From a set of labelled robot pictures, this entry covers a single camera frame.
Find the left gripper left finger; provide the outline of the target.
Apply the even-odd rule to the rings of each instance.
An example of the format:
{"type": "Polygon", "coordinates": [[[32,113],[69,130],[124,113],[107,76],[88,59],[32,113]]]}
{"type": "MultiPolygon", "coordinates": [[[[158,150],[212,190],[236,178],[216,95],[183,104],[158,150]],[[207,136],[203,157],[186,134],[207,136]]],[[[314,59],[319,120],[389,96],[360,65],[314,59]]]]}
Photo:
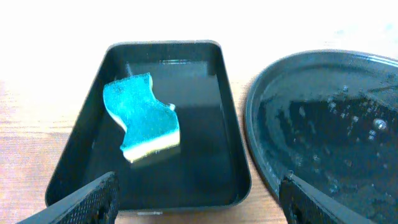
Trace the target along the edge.
{"type": "Polygon", "coordinates": [[[114,224],[119,211],[119,179],[107,172],[20,224],[114,224]]]}

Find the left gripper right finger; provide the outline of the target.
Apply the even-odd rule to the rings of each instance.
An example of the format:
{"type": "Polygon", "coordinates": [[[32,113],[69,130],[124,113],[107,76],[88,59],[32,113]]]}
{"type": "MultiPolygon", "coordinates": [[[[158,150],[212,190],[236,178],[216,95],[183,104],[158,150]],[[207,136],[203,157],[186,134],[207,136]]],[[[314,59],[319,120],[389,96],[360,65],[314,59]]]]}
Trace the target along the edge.
{"type": "Polygon", "coordinates": [[[294,174],[279,186],[279,202],[288,224],[373,224],[294,174]]]}

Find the green yellow sponge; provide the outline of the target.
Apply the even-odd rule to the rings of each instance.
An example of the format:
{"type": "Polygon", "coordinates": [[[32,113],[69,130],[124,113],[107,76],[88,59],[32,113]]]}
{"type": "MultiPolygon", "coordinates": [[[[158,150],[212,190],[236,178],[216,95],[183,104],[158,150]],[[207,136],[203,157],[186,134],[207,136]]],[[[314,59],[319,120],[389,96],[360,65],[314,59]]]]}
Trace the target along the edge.
{"type": "Polygon", "coordinates": [[[103,103],[110,117],[124,131],[120,150],[131,164],[180,144],[175,105],[159,101],[150,73],[105,84],[103,103]]]}

